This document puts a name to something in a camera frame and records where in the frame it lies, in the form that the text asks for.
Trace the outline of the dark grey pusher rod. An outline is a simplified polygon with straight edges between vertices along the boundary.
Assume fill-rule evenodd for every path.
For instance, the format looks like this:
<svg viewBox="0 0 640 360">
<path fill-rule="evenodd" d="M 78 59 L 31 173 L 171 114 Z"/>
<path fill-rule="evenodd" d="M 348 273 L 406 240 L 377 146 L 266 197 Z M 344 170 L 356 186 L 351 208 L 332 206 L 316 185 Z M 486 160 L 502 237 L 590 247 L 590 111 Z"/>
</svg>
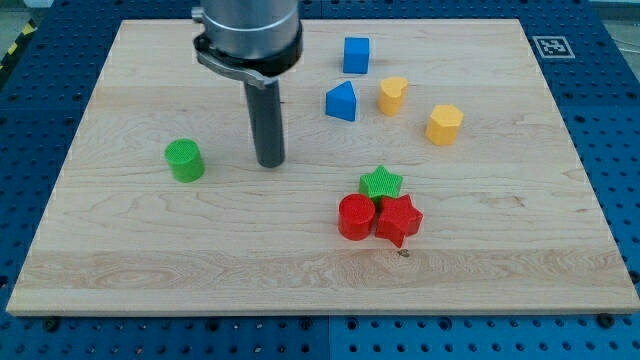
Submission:
<svg viewBox="0 0 640 360">
<path fill-rule="evenodd" d="M 285 160 L 279 82 L 263 89 L 244 84 L 253 142 L 258 163 L 275 168 Z"/>
</svg>

